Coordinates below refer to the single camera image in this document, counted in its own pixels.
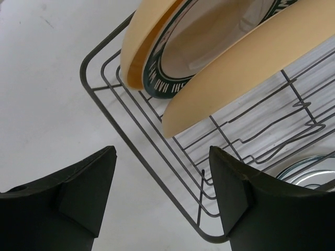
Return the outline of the white plate with flower pattern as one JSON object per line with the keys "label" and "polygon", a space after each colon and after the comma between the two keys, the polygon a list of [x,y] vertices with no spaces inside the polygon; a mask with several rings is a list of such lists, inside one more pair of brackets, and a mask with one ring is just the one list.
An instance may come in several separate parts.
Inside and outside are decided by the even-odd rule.
{"label": "white plate with flower pattern", "polygon": [[334,153],[301,159],[283,169],[276,178],[293,185],[318,189],[334,180]]}

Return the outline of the yellow plate with green rim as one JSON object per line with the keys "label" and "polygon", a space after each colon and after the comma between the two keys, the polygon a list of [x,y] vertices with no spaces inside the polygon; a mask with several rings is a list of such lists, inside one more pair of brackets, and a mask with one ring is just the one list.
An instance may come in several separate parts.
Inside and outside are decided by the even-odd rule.
{"label": "yellow plate with green rim", "polygon": [[174,97],[197,73],[294,1],[182,1],[156,35],[142,69],[145,91]]}

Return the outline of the yellow rear plate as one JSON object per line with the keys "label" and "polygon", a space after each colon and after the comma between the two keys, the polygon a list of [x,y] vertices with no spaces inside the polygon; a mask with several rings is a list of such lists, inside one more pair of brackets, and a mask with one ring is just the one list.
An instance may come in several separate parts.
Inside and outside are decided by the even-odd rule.
{"label": "yellow rear plate", "polygon": [[143,0],[126,30],[120,55],[122,79],[134,90],[142,90],[142,68],[156,36],[181,0]]}

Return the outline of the cream yellow bowl plate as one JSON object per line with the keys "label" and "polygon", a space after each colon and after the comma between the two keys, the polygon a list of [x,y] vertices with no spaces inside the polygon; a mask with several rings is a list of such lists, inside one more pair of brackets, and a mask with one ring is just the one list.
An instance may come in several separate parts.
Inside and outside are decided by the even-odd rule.
{"label": "cream yellow bowl plate", "polygon": [[165,138],[206,119],[334,35],[334,1],[303,0],[238,40],[169,102]]}

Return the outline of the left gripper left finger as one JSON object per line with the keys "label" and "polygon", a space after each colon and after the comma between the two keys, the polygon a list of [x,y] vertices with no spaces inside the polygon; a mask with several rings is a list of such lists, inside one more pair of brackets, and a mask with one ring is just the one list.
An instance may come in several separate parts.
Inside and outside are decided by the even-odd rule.
{"label": "left gripper left finger", "polygon": [[116,167],[107,146],[35,181],[1,193],[1,250],[91,250]]}

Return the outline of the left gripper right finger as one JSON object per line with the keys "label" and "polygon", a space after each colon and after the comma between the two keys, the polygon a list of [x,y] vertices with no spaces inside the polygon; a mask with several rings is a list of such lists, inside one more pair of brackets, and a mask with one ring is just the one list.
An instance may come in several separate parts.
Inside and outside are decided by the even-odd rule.
{"label": "left gripper right finger", "polygon": [[211,146],[209,165],[232,250],[334,250],[334,193],[278,180]]}

